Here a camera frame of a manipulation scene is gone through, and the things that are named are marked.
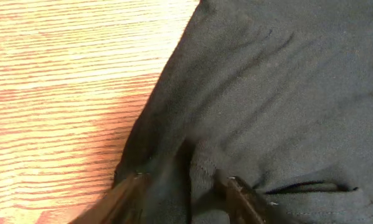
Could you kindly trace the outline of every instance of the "black fabric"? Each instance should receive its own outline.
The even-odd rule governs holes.
[[[228,223],[217,169],[302,222],[373,224],[373,0],[200,2],[115,184],[155,176],[150,223]]]

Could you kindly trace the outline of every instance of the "wooden surface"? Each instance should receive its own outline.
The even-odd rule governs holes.
[[[196,0],[0,0],[0,223],[67,223],[111,184]]]

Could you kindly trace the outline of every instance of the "dark gray clothing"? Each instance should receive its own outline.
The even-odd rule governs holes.
[[[166,170],[150,223],[228,223],[216,169],[303,223],[373,224],[373,0],[200,2],[115,183]]]

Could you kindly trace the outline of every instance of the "pocket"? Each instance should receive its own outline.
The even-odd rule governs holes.
[[[307,224],[373,224],[373,202],[361,189],[272,194],[265,198]]]

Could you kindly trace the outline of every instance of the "wooden table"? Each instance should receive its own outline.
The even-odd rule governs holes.
[[[0,223],[67,223],[110,188],[196,0],[0,0]]]

